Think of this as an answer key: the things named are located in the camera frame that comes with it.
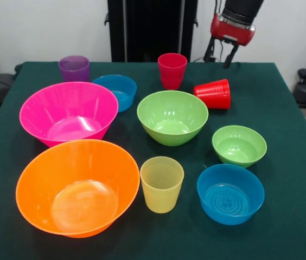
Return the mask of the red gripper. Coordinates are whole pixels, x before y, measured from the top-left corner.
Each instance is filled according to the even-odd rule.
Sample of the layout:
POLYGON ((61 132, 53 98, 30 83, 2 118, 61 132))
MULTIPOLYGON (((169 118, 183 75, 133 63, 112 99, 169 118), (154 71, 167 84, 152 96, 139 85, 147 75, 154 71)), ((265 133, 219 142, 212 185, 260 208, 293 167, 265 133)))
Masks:
POLYGON ((222 15, 215 14, 211 24, 211 39, 203 57, 204 62, 214 62, 214 45, 215 39, 224 41, 226 43, 234 44, 231 52, 225 59, 223 64, 224 69, 228 69, 232 60, 240 46, 247 46, 253 39, 256 32, 255 25, 243 25, 222 15))

